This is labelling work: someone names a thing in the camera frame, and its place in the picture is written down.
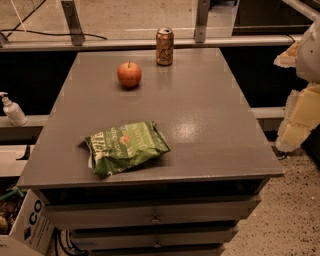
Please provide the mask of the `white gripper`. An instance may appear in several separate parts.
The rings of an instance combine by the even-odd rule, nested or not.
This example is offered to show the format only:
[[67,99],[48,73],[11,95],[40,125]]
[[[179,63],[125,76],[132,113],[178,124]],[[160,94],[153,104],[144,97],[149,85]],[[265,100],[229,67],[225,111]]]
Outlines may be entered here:
[[320,17],[300,42],[294,42],[278,55],[273,64],[282,68],[296,67],[298,77],[312,82],[302,91],[292,90],[286,101],[275,146],[279,151],[292,152],[320,125]]

